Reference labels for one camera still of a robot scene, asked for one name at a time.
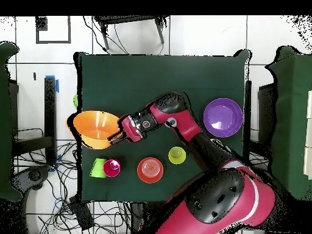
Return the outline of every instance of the table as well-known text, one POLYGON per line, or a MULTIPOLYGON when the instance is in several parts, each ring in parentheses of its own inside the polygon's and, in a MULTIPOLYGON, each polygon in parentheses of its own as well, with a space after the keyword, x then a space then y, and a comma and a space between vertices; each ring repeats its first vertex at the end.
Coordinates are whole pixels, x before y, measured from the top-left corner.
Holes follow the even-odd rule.
MULTIPOLYGON (((195 116, 202 124, 207 104, 216 98, 231 98, 243 109, 244 65, 249 51, 234 57, 87 55, 79 53, 76 62, 82 74, 82 110, 101 110, 121 116, 143 108, 149 101, 167 91, 186 92, 195 116)), ((242 154, 242 129, 223 139, 242 154)), ((82 146, 82 200, 164 201, 200 172, 188 152, 181 165, 168 160, 173 146, 182 146, 171 129, 163 126, 150 132, 147 139, 130 144, 127 141, 104 150, 82 146), (155 157, 163 163, 164 174, 154 184, 137 176, 138 163, 155 157), (117 158, 121 172, 115 178, 92 178, 95 158, 117 158)))

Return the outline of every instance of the yellow-green cup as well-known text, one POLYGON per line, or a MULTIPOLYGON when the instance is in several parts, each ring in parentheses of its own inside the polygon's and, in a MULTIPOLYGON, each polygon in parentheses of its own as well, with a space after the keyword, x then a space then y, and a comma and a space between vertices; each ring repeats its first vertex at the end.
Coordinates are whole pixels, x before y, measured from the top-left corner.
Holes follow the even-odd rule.
POLYGON ((105 162, 106 159, 96 158, 92 166, 90 177, 106 178, 106 175, 103 170, 105 162))
POLYGON ((186 159, 186 152, 183 148, 174 146, 170 149, 168 157, 169 161, 171 161, 173 164, 181 164, 186 159))
POLYGON ((78 107, 78 95, 75 94, 74 96, 74 106, 77 108, 78 107))

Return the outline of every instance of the chair leg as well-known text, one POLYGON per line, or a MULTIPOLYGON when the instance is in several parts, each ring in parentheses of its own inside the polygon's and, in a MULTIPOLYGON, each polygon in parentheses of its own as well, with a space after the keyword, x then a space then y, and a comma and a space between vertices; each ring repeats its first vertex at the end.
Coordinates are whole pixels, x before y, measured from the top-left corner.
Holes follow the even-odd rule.
POLYGON ((159 34, 159 37, 160 37, 160 42, 162 44, 165 43, 164 39, 163 39, 163 32, 161 31, 162 28, 163 28, 163 23, 159 23, 156 19, 155 19, 155 24, 156 24, 156 27, 157 27, 157 30, 158 30, 158 34, 159 34))
POLYGON ((106 48, 106 50, 109 50, 110 47, 109 47, 109 45, 108 45, 108 41, 107 41, 107 37, 106 37, 108 25, 105 25, 105 24, 103 24, 103 23, 100 23, 100 27, 101 27, 101 32, 102 32, 102 36, 103 36, 105 48, 106 48))

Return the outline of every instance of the purple bowl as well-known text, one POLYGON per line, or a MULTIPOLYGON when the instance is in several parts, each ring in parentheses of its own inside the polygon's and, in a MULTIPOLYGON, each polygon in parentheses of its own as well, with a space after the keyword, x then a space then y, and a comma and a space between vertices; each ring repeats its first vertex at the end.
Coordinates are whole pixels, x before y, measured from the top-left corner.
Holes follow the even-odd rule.
POLYGON ((211 101, 204 111, 204 124, 215 137, 230 137, 239 131, 243 113, 239 105, 227 98, 211 101))

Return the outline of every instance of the floor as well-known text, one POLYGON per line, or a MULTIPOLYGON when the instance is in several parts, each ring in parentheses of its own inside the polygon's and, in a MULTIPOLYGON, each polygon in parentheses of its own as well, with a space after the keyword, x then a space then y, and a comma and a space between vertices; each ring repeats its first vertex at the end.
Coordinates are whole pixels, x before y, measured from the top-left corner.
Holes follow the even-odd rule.
MULTIPOLYGON (((105 54, 103 38, 97 30, 97 23, 92 23, 91 16, 70 16, 71 44, 50 43, 36 44, 35 17, 0 17, 0 41, 11 41, 17 44, 19 52, 9 59, 10 76, 19 84, 18 94, 18 126, 19 129, 44 128, 44 86, 45 76, 54 75, 59 81, 57 93, 57 145, 74 143, 74 138, 65 127, 67 117, 76 111, 73 96, 76 93, 77 74, 73 64, 73 54, 83 51, 89 54, 105 54)), ((48 30, 39 32, 40 41, 68 40, 68 17, 48 16, 48 30)), ((160 43, 155 22, 138 21, 117 24, 108 27, 108 40, 112 54, 123 54, 117 46, 120 42, 130 54, 153 55, 226 55, 231 56, 240 49, 249 49, 252 53, 249 68, 249 80, 252 81, 252 139, 257 139, 258 129, 258 87, 273 82, 273 77, 265 65, 271 63, 279 46, 291 45, 304 54, 312 51, 311 31, 305 27, 308 21, 304 19, 294 23, 293 17, 287 16, 171 16, 167 26, 163 28, 164 45, 160 43)), ((39 137, 39 130, 20 132, 19 138, 39 137)), ((63 146, 58 154, 64 152, 63 146)), ((66 158, 74 162, 71 152, 66 158)), ((28 161, 15 160, 16 170, 19 166, 27 166, 28 161)), ((76 171, 70 171, 71 179, 66 180, 68 196, 77 191, 76 171)), ((54 188, 55 195, 60 191, 59 178, 55 172, 48 177, 54 188)), ((44 183, 42 189, 31 191, 27 201, 27 222, 30 234, 39 234, 43 223, 51 216, 55 207, 51 185, 44 183)), ((114 202, 94 202, 90 210, 99 225, 112 224, 118 208, 114 202), (103 216, 103 210, 111 216, 103 216)), ((117 215, 116 224, 122 222, 117 215)), ((97 228, 97 234, 107 234, 102 228, 97 228)), ((126 227, 118 228, 118 233, 124 234, 126 227)), ((89 234, 77 230, 76 234, 89 234)), ((243 231, 237 234, 254 234, 243 231)))

